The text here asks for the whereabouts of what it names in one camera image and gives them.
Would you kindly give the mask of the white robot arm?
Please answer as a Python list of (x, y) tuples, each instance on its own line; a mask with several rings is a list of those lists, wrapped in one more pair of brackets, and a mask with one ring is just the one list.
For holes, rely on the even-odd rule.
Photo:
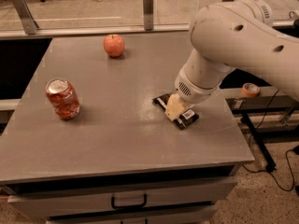
[(169, 119), (205, 101), (236, 68), (299, 100), (299, 40), (275, 30), (271, 13), (263, 0), (215, 3), (196, 13), (192, 52), (166, 105)]

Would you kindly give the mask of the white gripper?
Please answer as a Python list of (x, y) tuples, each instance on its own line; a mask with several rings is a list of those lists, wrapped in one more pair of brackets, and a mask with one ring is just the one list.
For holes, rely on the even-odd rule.
[(177, 93), (171, 94), (164, 113), (171, 120), (177, 119), (181, 114), (192, 107), (192, 104), (199, 104), (205, 101), (217, 88), (202, 88), (193, 84), (183, 69), (180, 69), (175, 80)]

